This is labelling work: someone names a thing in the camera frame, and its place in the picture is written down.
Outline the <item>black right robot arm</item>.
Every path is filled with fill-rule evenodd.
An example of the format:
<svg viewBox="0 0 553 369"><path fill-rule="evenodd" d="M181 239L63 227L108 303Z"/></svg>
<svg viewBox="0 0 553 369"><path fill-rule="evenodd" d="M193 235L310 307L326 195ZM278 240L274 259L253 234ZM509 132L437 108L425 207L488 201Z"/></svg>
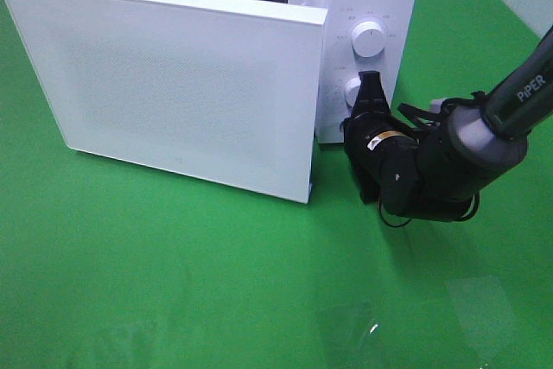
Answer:
<svg viewBox="0 0 553 369"><path fill-rule="evenodd" d="M362 201L407 219L466 221L480 190L524 160L531 130L552 114L552 34L489 93L428 111L402 103L407 123L392 115L379 72L359 79L343 133Z"/></svg>

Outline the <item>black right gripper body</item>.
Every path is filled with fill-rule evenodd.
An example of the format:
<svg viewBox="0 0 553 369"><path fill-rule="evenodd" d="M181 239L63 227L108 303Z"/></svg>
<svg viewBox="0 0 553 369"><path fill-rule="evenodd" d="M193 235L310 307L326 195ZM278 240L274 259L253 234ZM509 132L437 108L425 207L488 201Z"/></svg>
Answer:
<svg viewBox="0 0 553 369"><path fill-rule="evenodd" d="M349 118L344 120L344 148L359 185L360 199L373 203L379 197L379 169L383 160L371 140L385 132L391 115L381 84L380 72L359 73L360 87Z"/></svg>

